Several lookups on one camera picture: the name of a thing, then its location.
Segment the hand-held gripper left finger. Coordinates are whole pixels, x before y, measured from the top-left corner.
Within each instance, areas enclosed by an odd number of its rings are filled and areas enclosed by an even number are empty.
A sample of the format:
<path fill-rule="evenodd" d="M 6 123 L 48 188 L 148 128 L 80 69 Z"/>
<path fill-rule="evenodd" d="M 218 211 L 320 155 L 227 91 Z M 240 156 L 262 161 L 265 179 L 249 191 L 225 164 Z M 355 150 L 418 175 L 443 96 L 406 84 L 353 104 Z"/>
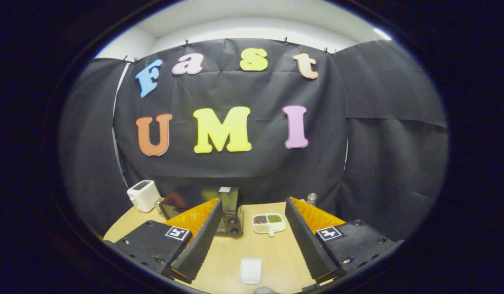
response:
<path fill-rule="evenodd" d="M 215 198 L 164 223 L 147 220 L 109 245 L 162 276 L 192 283 L 205 261 L 222 216 L 222 201 Z"/>

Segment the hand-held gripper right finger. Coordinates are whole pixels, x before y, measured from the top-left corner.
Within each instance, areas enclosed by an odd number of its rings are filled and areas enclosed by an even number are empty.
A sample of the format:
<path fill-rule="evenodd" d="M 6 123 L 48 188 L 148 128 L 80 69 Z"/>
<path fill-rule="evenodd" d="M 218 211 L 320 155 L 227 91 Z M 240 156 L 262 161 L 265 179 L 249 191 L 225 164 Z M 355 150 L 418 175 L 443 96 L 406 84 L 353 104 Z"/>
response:
<path fill-rule="evenodd" d="M 286 199 L 284 214 L 310 276 L 318 283 L 356 276 L 403 244 L 364 220 L 345 222 L 293 197 Z"/>

